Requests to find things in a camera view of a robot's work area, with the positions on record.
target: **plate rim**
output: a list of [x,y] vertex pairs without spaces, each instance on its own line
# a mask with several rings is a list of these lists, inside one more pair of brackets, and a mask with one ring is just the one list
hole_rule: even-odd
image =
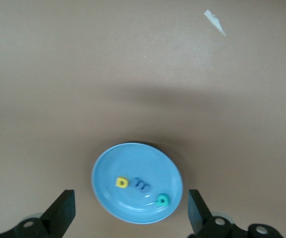
[[[173,166],[176,168],[177,172],[178,172],[178,175],[179,175],[179,180],[180,180],[180,183],[181,183],[181,193],[180,193],[180,196],[179,196],[179,202],[177,203],[177,206],[175,207],[175,209],[172,210],[172,212],[166,214],[165,216],[163,216],[162,218],[160,219],[157,219],[157,220],[154,220],[154,221],[150,221],[150,222],[135,222],[135,221],[131,221],[131,220],[128,220],[128,219],[125,219],[125,218],[122,218],[120,217],[119,215],[117,215],[116,213],[112,212],[98,197],[98,192],[97,192],[97,188],[95,186],[95,182],[94,182],[94,174],[95,174],[95,171],[96,171],[96,167],[99,163],[99,161],[102,159],[102,157],[108,153],[110,150],[116,148],[116,147],[119,147],[119,146],[122,146],[122,145],[130,145],[130,144],[136,144],[136,145],[142,145],[142,146],[146,146],[146,147],[151,147],[155,150],[158,150],[160,151],[161,153],[163,153],[168,159],[169,161],[173,164]],[[172,159],[166,154],[164,153],[162,150],[160,150],[159,148],[156,148],[152,145],[149,145],[149,144],[145,144],[145,143],[140,143],[140,142],[125,142],[125,143],[120,143],[120,144],[117,144],[117,145],[114,145],[114,146],[111,146],[109,147],[107,150],[105,150],[95,161],[94,163],[94,166],[93,166],[93,169],[92,169],[92,173],[91,173],[91,185],[92,185],[92,189],[93,189],[93,192],[94,192],[94,195],[97,199],[97,201],[100,203],[100,205],[106,210],[108,211],[111,215],[113,215],[114,217],[122,220],[122,221],[125,221],[125,222],[129,222],[129,223],[133,223],[133,224],[141,224],[141,225],[144,225],[144,224],[152,224],[152,223],[156,223],[156,222],[159,222],[161,220],[164,220],[165,218],[169,217],[172,213],[174,213],[174,211],[176,211],[176,209],[178,208],[178,206],[180,205],[181,203],[181,199],[182,199],[182,195],[183,195],[183,181],[182,181],[182,177],[181,177],[181,174],[178,170],[178,167],[176,166],[176,164],[172,161]]]

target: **blue plate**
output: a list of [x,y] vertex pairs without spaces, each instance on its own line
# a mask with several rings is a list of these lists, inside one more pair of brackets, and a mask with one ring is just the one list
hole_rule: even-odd
[[93,167],[92,187],[108,212],[136,224],[168,217],[182,197],[182,179],[171,159],[141,143],[124,143],[105,151]]

